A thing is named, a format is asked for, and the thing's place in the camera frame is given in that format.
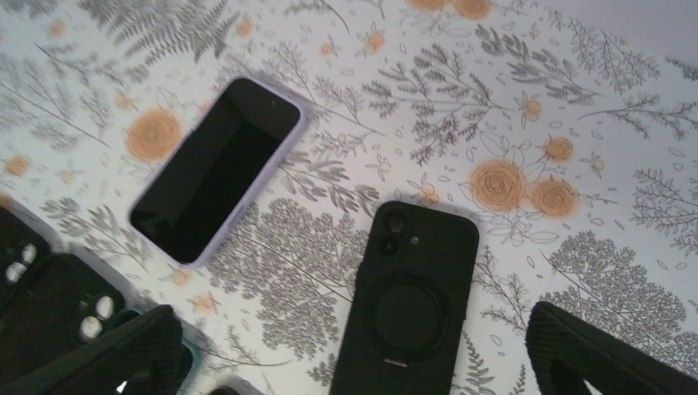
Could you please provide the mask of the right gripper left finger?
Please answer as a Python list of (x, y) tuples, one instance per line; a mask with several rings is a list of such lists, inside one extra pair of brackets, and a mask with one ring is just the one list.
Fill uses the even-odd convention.
[(183, 383), (183, 328), (162, 304), (2, 385), (1, 393), (176, 394)]

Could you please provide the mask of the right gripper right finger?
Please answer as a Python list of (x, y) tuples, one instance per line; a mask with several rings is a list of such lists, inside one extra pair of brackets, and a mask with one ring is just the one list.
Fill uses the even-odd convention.
[(696, 394), (697, 380), (546, 301), (525, 337), (542, 394)]

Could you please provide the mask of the black phone case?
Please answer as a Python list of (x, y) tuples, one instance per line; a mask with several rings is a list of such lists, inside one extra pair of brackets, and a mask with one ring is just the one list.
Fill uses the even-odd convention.
[(79, 333), (106, 298), (123, 294), (79, 257), (51, 253), (29, 266), (1, 298), (1, 384), (8, 384), (85, 345)]
[(22, 219), (1, 207), (1, 302), (32, 263), (50, 252), (49, 242)]

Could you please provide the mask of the black phone row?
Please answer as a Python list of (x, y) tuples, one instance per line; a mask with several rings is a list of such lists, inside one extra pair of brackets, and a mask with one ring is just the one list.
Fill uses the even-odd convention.
[(478, 244), (467, 218), (398, 201), (378, 209), (331, 393), (450, 391)]
[(137, 196), (129, 225), (173, 263), (201, 267), (307, 127), (270, 85), (236, 77)]

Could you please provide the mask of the teal phone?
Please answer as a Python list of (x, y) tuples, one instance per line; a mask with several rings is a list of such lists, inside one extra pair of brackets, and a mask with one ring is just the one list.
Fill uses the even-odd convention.
[[(142, 310), (138, 309), (123, 309), (114, 314), (109, 330), (127, 323), (143, 314)], [(178, 372), (175, 376), (175, 384), (177, 391), (175, 394), (183, 394), (184, 390), (190, 385), (194, 370), (198, 367), (200, 357), (194, 350), (193, 345), (182, 338), (182, 343), (179, 346), (179, 355), (181, 361)], [(152, 365), (146, 369), (140, 369), (129, 379), (122, 382), (115, 390), (114, 394), (151, 394), (151, 390), (159, 381), (156, 372), (157, 365)]]

